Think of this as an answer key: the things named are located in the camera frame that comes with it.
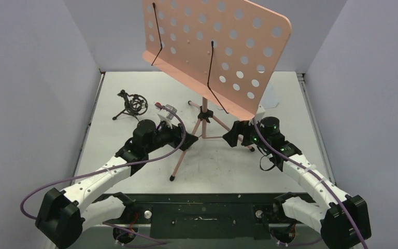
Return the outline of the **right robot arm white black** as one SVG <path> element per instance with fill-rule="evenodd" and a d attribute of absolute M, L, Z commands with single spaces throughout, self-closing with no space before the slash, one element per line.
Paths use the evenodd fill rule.
<path fill-rule="evenodd" d="M 273 218 L 284 223 L 289 218 L 305 224 L 321 235 L 328 248 L 353 248 L 372 236 L 368 206 L 360 195 L 351 196 L 326 178 L 308 161 L 303 152 L 286 140 L 276 117 L 261 121 L 236 121 L 223 135 L 230 147 L 238 142 L 255 145 L 272 162 L 312 198 L 309 203 L 293 193 L 274 200 Z"/>

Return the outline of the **pink perforated music stand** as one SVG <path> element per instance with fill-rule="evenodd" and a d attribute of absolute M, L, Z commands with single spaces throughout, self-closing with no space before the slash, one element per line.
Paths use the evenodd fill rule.
<path fill-rule="evenodd" d="M 209 102 L 252 119 L 288 43 L 290 20 L 251 1 L 142 1 L 143 59 L 202 97 L 196 127 L 207 139 Z"/>

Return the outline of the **white sheet music paper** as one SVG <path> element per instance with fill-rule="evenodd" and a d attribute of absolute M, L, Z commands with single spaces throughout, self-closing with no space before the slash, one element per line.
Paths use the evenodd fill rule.
<path fill-rule="evenodd" d="M 278 106 L 279 99 L 272 84 L 268 84 L 266 87 L 260 104 L 264 107 L 264 109 L 271 109 Z"/>

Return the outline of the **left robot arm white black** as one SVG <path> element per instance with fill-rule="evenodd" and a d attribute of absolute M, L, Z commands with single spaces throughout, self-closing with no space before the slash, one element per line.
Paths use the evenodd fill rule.
<path fill-rule="evenodd" d="M 61 191 L 50 189 L 44 195 L 35 226 L 58 248 L 68 248 L 88 228 L 111 219 L 123 224 L 130 222 L 134 209 L 127 205 L 125 195 L 116 193 L 103 200 L 99 197 L 140 170 L 151 152 L 166 145 L 185 151 L 196 141 L 198 137 L 185 131 L 182 124 L 173 126 L 162 121 L 156 125 L 149 119 L 140 121 L 132 137 L 98 173 Z"/>

